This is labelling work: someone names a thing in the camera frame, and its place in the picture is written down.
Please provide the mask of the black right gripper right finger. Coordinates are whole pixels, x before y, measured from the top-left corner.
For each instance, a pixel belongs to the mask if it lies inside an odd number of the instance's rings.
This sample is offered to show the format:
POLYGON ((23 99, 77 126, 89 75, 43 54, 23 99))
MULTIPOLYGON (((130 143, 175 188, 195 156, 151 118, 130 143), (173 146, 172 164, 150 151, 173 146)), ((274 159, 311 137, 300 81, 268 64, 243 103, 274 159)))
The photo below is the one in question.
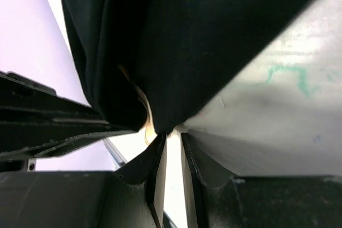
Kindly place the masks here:
POLYGON ((188 227, 341 227, 341 177, 236 176, 181 142, 188 227))

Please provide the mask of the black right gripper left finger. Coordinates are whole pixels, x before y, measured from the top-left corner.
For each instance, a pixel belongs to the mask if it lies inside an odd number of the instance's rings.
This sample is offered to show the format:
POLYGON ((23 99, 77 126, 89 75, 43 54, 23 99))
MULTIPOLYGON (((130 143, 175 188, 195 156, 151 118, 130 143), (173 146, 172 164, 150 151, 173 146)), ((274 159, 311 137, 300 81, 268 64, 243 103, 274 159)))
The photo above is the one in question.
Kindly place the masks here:
POLYGON ((117 171, 2 173, 1 227, 162 227, 165 142, 117 171))

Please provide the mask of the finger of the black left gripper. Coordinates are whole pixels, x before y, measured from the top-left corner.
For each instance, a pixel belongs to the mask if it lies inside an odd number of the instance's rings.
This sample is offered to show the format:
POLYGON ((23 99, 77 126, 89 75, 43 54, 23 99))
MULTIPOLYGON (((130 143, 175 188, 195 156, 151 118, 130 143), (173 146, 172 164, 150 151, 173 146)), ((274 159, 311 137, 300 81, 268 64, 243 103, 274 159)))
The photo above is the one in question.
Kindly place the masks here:
POLYGON ((103 120, 92 108, 56 95, 15 73, 1 73, 1 158, 61 156, 101 139, 138 129, 122 115, 103 120))

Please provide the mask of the black underwear tan waistband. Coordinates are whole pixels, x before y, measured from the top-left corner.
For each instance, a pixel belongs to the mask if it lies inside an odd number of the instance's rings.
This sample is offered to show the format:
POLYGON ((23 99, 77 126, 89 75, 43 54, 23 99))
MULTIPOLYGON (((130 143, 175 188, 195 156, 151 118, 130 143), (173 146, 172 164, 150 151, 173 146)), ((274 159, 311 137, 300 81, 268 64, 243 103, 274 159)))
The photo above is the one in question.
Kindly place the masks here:
POLYGON ((61 0, 83 93, 106 121, 264 134, 270 108, 219 91, 312 0, 61 0))

